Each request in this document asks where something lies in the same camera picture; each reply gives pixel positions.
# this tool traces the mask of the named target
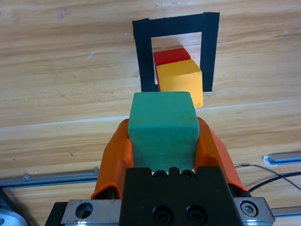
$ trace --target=silver bracket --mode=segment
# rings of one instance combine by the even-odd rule
[[[244,226],[272,226],[275,222],[267,202],[261,197],[234,198]]]
[[[271,153],[263,157],[263,161],[267,166],[276,167],[279,165],[301,163],[301,151]]]

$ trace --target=metal rail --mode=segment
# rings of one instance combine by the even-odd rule
[[[267,166],[271,167],[301,163],[301,151],[271,153],[269,155],[264,156],[263,161]]]
[[[275,218],[288,218],[301,216],[301,206],[272,208],[272,213]]]
[[[12,189],[12,188],[21,188],[21,187],[96,182],[98,178],[98,172],[99,172],[99,168],[95,167],[93,171],[90,170],[90,171],[80,171],[80,172],[44,174],[44,175],[37,175],[37,176],[31,176],[25,174],[23,177],[0,179],[0,188]]]

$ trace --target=metal plate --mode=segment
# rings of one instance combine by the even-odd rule
[[[264,198],[237,197],[234,198],[234,202],[245,226],[272,226],[275,222],[275,218]],[[256,210],[254,210],[256,212],[255,214],[253,214],[253,212],[249,214],[246,210],[244,210],[246,203],[250,203],[251,206],[256,208]]]
[[[243,226],[220,167],[126,172],[119,226]]]
[[[121,200],[70,200],[62,225],[118,225]]]

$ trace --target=red block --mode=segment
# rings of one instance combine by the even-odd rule
[[[157,76],[159,91],[160,91],[160,84],[158,79],[157,66],[170,64],[182,60],[190,60],[190,59],[191,57],[189,53],[184,48],[176,48],[172,50],[166,50],[166,51],[154,53],[156,76]]]

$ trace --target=screw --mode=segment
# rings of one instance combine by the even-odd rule
[[[173,212],[167,206],[158,206],[153,211],[153,219],[158,226],[168,226],[173,221]]]
[[[187,217],[193,225],[206,225],[207,214],[203,207],[191,205],[187,208]]]
[[[25,173],[23,176],[23,180],[29,180],[30,176],[28,175],[28,173]]]
[[[182,171],[181,176],[183,178],[193,178],[195,176],[195,174],[192,170],[185,169]]]
[[[243,202],[240,204],[240,208],[243,211],[244,214],[246,214],[249,217],[256,217],[257,216],[257,208],[255,204],[250,202]]]
[[[165,172],[164,170],[159,169],[159,170],[157,170],[157,171],[154,173],[153,176],[156,177],[156,178],[166,178],[166,177],[167,177],[167,174],[166,174],[166,172]]]

